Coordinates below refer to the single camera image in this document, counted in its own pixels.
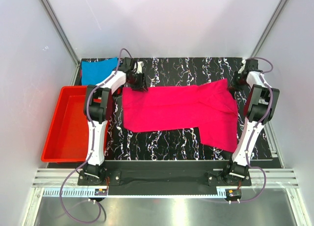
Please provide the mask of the pink t shirt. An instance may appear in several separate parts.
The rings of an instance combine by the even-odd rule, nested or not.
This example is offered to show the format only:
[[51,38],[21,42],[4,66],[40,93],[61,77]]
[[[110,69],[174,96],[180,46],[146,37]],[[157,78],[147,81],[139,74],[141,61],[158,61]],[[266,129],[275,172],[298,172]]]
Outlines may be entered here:
[[203,85],[123,88],[123,125],[132,132],[198,128],[201,143],[228,152],[237,148],[236,100],[221,79]]

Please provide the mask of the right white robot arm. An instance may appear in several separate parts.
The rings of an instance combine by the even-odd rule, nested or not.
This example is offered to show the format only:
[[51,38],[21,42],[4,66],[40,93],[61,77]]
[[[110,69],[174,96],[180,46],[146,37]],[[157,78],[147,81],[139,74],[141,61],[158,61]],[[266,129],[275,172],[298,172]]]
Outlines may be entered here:
[[265,79],[265,74],[272,72],[273,68],[273,64],[262,57],[244,59],[229,85],[228,90],[233,96],[245,86],[250,88],[250,93],[243,110],[245,121],[241,138],[222,172],[221,179],[227,185],[238,186],[249,179],[249,169],[253,168],[250,164],[253,148],[264,126],[274,116],[280,90]]

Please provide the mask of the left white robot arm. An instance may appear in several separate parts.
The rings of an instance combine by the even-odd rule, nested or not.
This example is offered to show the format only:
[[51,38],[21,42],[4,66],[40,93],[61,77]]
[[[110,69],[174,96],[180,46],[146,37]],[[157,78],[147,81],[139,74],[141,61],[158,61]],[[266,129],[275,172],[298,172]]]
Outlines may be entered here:
[[135,91],[146,92],[148,88],[142,72],[143,66],[142,61],[126,57],[104,80],[87,86],[83,113],[87,118],[89,135],[82,169],[83,175],[96,185],[102,184],[106,178],[105,130],[113,114],[113,94],[126,83]]

